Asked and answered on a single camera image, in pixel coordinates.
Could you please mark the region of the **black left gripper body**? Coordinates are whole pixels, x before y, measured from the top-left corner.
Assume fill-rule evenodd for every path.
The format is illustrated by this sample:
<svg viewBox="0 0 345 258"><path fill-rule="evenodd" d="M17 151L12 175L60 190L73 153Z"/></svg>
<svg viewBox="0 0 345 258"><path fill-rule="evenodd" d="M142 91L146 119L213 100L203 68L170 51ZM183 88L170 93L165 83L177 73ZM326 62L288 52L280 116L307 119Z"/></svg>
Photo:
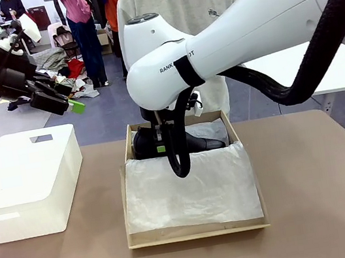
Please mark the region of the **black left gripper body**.
<svg viewBox="0 0 345 258"><path fill-rule="evenodd" d="M30 97L33 91L28 88L28 80L32 80L37 65L33 57L10 56L5 64L0 57L0 98L6 100Z"/></svg>

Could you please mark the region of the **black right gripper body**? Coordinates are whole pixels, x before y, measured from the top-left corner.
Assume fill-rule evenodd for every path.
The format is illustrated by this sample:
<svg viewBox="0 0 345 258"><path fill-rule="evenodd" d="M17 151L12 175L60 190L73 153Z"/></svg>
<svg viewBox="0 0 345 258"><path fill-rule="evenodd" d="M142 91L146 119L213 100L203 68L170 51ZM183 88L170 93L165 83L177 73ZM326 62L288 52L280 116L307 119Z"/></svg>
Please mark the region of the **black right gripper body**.
<svg viewBox="0 0 345 258"><path fill-rule="evenodd" d="M150 125L164 125L164 124L172 124L174 123L174 112L165 108L163 110L147 110L145 108L140 107L140 113L144 120L149 121Z"/></svg>

